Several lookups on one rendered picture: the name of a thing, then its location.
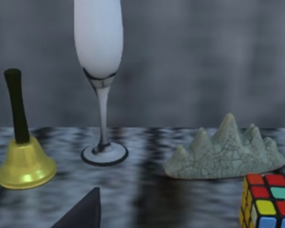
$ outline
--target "black pointed object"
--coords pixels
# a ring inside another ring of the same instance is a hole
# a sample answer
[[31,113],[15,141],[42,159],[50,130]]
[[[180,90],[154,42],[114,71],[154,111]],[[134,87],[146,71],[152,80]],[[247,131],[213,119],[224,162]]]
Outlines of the black pointed object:
[[100,228],[100,189],[93,188],[51,228]]
[[4,71],[4,77],[13,113],[15,141],[17,144],[28,143],[29,129],[22,99],[21,71],[13,68],[8,69]]

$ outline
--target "glass stem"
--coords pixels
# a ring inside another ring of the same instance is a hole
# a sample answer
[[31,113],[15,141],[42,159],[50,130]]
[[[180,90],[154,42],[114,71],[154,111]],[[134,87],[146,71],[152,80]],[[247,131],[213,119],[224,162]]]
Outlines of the glass stem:
[[105,88],[95,88],[100,117],[100,139],[98,144],[99,151],[102,151],[105,146],[108,146],[110,144],[106,134],[106,110],[109,90],[110,86]]

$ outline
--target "gray wall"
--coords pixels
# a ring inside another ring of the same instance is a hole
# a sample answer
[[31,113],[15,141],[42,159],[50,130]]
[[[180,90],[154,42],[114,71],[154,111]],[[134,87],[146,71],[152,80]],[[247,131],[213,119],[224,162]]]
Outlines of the gray wall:
[[[285,0],[122,0],[125,46],[109,126],[285,127]],[[28,123],[97,126],[78,63],[73,0],[0,0],[0,126],[11,126],[3,71],[23,72]]]

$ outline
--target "cube face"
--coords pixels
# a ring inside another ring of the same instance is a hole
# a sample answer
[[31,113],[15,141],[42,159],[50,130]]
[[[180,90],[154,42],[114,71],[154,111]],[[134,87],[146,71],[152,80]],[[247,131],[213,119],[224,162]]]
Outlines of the cube face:
[[285,176],[246,175],[239,218],[242,228],[285,228]]

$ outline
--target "glass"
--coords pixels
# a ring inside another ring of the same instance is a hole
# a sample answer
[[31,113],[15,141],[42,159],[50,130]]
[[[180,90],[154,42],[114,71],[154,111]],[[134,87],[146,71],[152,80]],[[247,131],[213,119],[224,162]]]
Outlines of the glass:
[[106,134],[107,99],[122,58],[123,32],[120,0],[74,0],[76,52],[99,105],[99,143],[81,153],[82,160],[92,165],[114,165],[128,156],[128,150],[109,142]]

